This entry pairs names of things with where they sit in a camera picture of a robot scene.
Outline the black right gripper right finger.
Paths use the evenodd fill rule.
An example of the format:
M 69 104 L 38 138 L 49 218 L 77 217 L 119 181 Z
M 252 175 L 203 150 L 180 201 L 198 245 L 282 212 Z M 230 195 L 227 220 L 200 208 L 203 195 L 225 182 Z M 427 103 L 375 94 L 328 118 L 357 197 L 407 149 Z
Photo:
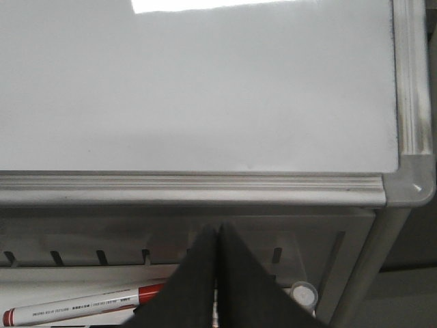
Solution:
M 236 229 L 218 233 L 216 266 L 220 327 L 326 327 L 273 280 Z

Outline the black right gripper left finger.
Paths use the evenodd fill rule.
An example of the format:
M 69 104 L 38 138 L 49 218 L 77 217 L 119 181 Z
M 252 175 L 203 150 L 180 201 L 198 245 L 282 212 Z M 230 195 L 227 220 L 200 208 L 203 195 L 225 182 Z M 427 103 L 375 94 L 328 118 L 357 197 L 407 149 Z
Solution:
M 160 292 L 122 327 L 211 327 L 216 246 L 216 230 L 203 228 Z

